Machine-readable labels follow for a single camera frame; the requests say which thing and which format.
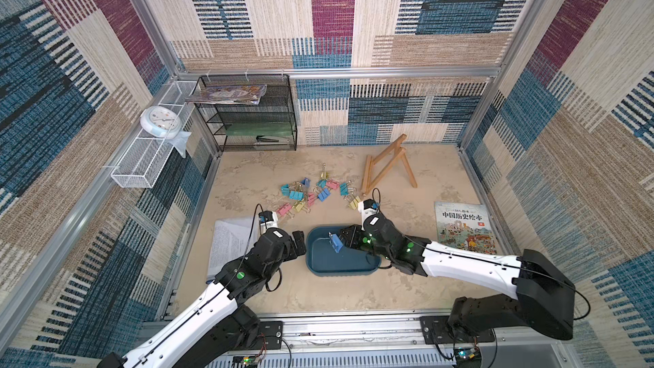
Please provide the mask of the teal plastic storage box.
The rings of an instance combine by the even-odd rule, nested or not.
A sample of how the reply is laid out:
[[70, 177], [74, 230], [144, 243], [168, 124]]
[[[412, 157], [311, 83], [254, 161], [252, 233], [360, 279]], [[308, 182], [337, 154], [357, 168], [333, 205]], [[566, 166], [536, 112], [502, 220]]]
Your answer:
[[373, 274], [381, 259], [364, 251], [343, 247], [336, 252], [330, 235], [339, 233], [346, 225], [323, 226], [313, 229], [307, 236], [306, 264], [318, 277], [350, 277]]

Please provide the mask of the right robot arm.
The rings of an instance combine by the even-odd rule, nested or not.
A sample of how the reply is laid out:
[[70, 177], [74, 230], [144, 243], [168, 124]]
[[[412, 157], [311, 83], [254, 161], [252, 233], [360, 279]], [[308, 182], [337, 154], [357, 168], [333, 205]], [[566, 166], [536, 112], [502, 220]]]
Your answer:
[[493, 296], [456, 299], [447, 322], [452, 333], [473, 337], [490, 329], [524, 326], [556, 340], [573, 338], [576, 288], [536, 250], [499, 256], [454, 249], [401, 233], [380, 212], [339, 231], [331, 243], [335, 250], [384, 257], [404, 274], [457, 279], [495, 291]]

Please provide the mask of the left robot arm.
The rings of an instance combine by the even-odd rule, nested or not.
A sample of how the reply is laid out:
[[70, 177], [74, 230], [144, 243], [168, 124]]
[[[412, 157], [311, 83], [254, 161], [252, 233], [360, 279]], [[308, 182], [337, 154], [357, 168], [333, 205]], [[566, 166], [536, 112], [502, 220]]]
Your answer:
[[156, 335], [125, 355], [110, 353], [100, 367], [203, 367], [220, 354], [255, 341], [260, 320], [245, 303], [280, 267], [307, 253], [302, 231], [269, 228], [250, 251], [226, 263], [204, 293]]

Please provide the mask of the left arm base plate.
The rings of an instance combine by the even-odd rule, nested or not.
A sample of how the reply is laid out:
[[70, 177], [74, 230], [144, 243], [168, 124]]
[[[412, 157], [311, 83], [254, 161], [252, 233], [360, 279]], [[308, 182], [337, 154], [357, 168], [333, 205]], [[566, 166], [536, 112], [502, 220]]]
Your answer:
[[267, 349], [278, 350], [282, 347], [280, 337], [283, 332], [282, 320], [269, 320], [246, 326], [232, 319], [224, 319], [208, 334], [211, 345], [228, 352], [259, 351], [263, 345], [266, 345]]

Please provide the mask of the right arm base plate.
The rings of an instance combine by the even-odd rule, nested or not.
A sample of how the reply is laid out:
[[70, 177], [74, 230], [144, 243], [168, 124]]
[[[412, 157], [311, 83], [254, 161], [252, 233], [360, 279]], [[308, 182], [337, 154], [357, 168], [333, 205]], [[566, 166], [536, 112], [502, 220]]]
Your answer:
[[429, 315], [419, 318], [425, 344], [494, 342], [491, 325], [478, 318]]

